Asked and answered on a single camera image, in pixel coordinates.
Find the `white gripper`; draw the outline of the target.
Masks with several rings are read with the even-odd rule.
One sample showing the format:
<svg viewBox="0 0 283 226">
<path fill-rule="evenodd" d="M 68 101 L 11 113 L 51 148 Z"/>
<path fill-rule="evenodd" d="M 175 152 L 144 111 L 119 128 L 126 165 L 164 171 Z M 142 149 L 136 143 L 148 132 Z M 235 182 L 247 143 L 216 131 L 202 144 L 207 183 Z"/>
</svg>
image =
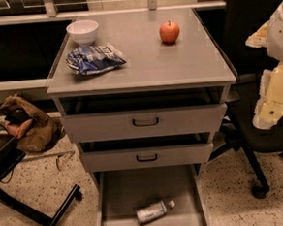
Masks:
<svg viewBox="0 0 283 226">
<path fill-rule="evenodd" d="M 283 0 L 245 45 L 252 48 L 267 47 L 269 57 L 283 60 Z M 283 116 L 283 61 L 272 71 L 265 69 L 260 82 L 259 99 L 254 110 L 253 125 L 267 130 L 276 125 Z"/>
</svg>

